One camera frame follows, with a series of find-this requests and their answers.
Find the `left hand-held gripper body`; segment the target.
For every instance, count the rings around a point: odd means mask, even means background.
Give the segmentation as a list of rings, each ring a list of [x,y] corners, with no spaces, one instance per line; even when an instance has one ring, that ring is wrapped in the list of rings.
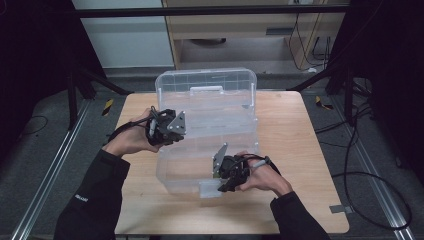
[[[146,127],[146,137],[152,146],[179,142],[186,135],[185,112],[176,113],[172,109],[157,112],[152,109]]]

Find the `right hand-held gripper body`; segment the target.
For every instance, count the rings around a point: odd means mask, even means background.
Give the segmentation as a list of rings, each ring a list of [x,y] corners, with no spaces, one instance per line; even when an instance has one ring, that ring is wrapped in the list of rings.
[[[213,156],[212,175],[234,182],[245,182],[249,175],[249,167],[241,156],[226,154],[228,144],[224,143]]]

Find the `clear plastic storage box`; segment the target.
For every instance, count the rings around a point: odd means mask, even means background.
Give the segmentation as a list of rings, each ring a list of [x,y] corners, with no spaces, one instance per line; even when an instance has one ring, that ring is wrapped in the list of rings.
[[[185,113],[184,139],[163,147],[156,176],[172,194],[220,197],[225,183],[213,158],[259,152],[257,78],[246,68],[167,71],[155,82],[158,106]]]

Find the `person's right hand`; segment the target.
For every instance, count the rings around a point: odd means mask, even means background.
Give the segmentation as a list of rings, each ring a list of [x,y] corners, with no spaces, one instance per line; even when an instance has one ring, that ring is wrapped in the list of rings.
[[[269,164],[264,163],[259,158],[247,151],[239,152],[240,156],[247,157],[250,169],[250,176],[244,184],[236,187],[238,191],[259,189],[272,191],[278,197],[293,191],[291,184],[280,174],[278,174]]]

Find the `person's left hand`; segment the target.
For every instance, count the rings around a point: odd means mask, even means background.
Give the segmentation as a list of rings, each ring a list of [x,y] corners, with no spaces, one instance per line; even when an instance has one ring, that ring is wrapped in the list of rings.
[[[157,153],[161,144],[152,146],[145,134],[146,123],[139,123],[119,133],[113,140],[102,147],[102,150],[114,156],[122,158],[127,154],[140,151]]]

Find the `yellow black striped tape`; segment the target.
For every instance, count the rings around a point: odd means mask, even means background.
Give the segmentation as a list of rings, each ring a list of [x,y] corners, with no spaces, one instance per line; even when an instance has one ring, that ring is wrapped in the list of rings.
[[[110,112],[110,109],[113,105],[113,102],[114,102],[114,99],[108,99],[106,101],[105,106],[104,106],[103,111],[102,111],[102,116],[108,115],[108,113]]]
[[[333,106],[331,104],[324,104],[319,96],[315,96],[315,105],[326,110],[333,110]]]

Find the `white cabinet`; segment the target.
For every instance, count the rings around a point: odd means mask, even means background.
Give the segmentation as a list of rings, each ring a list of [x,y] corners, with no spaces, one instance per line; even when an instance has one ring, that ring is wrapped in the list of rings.
[[[72,0],[77,10],[162,7],[161,0]],[[103,68],[173,67],[163,17],[83,18]]]

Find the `black metal stand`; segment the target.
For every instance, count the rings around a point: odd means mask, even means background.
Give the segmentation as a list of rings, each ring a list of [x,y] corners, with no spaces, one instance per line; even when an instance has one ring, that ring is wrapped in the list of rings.
[[[330,64],[325,70],[317,73],[303,83],[288,88],[288,91],[301,92],[326,77],[329,77],[329,82],[325,88],[325,91],[328,94],[334,95],[341,89],[344,89],[344,117],[348,123],[353,126],[354,120],[352,110],[354,71],[348,64]]]
[[[78,120],[76,90],[80,91],[84,99],[94,99],[96,91],[91,84],[92,81],[103,85],[119,95],[131,94],[131,91],[125,90],[108,81],[106,77],[85,68],[71,70],[66,76],[69,106],[69,130],[74,128]]]

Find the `grey tape piece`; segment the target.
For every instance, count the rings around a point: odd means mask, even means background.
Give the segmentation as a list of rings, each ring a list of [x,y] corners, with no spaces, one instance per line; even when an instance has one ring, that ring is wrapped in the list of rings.
[[[335,214],[335,213],[351,214],[353,212],[353,209],[350,206],[332,205],[332,206],[330,206],[330,211],[333,214]]]

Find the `light wooden desk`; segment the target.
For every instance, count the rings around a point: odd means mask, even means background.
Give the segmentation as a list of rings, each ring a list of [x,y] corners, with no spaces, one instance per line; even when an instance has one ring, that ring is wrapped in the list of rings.
[[[165,7],[336,5],[349,0],[161,0]],[[335,38],[344,13],[168,16],[170,38],[176,40],[283,37],[295,65],[304,68],[317,38]]]

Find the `black horizontal bar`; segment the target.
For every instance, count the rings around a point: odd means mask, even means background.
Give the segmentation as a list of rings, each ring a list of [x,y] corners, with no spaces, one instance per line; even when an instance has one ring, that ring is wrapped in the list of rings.
[[[79,18],[156,17],[246,14],[341,13],[347,12],[349,9],[349,4],[202,6],[131,9],[83,9],[68,11],[67,15],[76,16]]]

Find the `aluminium floor rail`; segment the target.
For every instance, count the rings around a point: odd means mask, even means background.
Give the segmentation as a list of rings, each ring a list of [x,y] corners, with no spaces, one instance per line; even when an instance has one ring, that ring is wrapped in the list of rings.
[[[357,135],[356,118],[361,114],[362,109],[353,114],[354,125],[351,126],[344,117],[343,104],[339,97],[331,97],[334,108],[337,111],[340,119],[346,123],[345,130],[350,137],[347,150],[344,157],[344,166],[341,176],[343,178],[343,186],[349,206],[358,216],[375,227],[391,231],[396,236],[397,240],[416,240],[410,224],[412,223],[412,212],[403,195],[387,180],[382,178],[373,164],[369,154],[365,150],[363,142]],[[348,159],[351,150],[354,150],[357,159],[362,167],[362,171],[349,171]],[[371,217],[360,212],[354,205],[348,190],[348,176],[363,176],[370,183],[374,195],[379,203],[380,208],[387,220],[386,224],[378,223]]]
[[[75,139],[80,132],[90,105],[91,100],[83,100],[81,102],[81,108],[78,110],[75,125],[67,131],[30,205],[21,218],[19,224],[13,231],[10,240],[27,240],[29,237],[31,230],[37,218],[39,217],[41,210],[43,209],[50,191],[56,181],[56,178],[58,177],[61,168],[75,142]]]

